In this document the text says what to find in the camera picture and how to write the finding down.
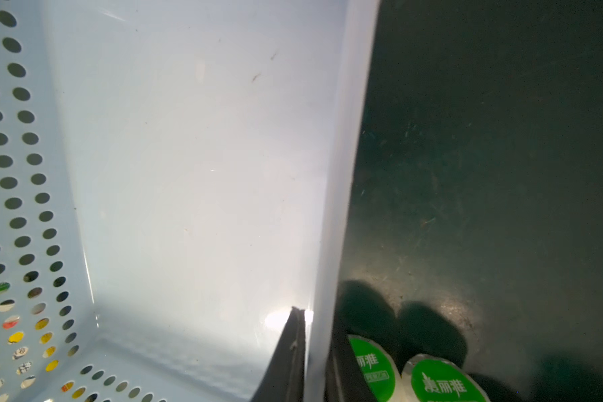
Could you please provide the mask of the white green plastic wrap roll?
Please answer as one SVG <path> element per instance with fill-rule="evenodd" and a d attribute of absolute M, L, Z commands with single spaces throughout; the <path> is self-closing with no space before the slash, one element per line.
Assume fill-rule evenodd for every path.
<path fill-rule="evenodd" d="M 357 335 L 348 340 L 364 380 L 379 402 L 404 401 L 394 360 L 374 341 Z"/>

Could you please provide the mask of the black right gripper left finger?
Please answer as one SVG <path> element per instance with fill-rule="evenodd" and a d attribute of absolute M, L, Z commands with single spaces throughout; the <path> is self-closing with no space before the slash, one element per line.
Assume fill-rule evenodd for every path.
<path fill-rule="evenodd" d="M 302 402 L 305 362 L 305 311 L 292 308 L 251 402 Z"/>

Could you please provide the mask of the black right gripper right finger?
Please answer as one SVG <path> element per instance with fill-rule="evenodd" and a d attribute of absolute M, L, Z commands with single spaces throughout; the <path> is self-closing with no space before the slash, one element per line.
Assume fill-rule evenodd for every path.
<path fill-rule="evenodd" d="M 345 327 L 333 323 L 333 331 L 326 368 L 326 402 L 375 402 L 358 366 Z"/>

